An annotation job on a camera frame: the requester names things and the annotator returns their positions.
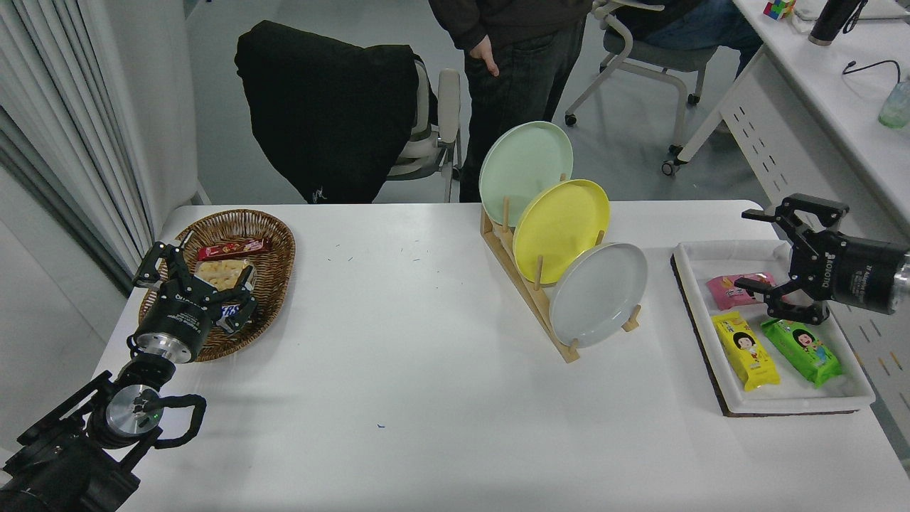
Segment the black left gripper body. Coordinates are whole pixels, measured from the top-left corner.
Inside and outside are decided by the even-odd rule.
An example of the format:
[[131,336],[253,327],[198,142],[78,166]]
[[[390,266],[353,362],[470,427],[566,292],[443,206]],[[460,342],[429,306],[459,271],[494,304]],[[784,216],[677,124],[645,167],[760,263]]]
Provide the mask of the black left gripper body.
[[200,349],[213,321],[204,302],[215,288],[200,279],[181,285],[170,279],[159,288],[159,297],[139,324],[140,349]]

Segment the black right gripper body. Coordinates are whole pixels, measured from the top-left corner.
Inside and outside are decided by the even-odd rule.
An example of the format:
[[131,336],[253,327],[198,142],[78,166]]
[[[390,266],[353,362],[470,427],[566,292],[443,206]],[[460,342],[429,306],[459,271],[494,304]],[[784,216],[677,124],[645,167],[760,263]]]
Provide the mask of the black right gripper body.
[[907,246],[842,234],[841,246],[793,246],[790,275],[816,299],[893,314],[906,294]]

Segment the person's hand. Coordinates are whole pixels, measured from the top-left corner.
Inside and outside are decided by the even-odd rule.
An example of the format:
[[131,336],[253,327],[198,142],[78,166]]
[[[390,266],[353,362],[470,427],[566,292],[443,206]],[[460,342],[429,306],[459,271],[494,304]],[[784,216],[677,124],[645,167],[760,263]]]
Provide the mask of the person's hand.
[[497,78],[500,75],[498,65],[494,61],[490,36],[484,36],[474,48],[469,50],[469,56],[474,60],[482,61],[491,77]]

